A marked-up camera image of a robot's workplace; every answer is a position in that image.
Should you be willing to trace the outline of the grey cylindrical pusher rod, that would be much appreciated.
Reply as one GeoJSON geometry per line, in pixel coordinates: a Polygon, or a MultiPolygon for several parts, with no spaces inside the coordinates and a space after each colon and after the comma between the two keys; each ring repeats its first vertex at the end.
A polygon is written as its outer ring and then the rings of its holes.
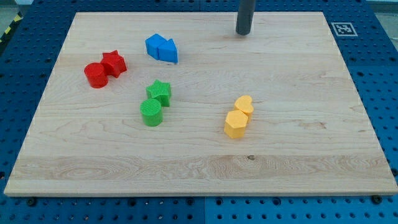
{"type": "Polygon", "coordinates": [[[251,31],[256,0],[240,0],[236,19],[236,33],[248,35],[251,31]]]}

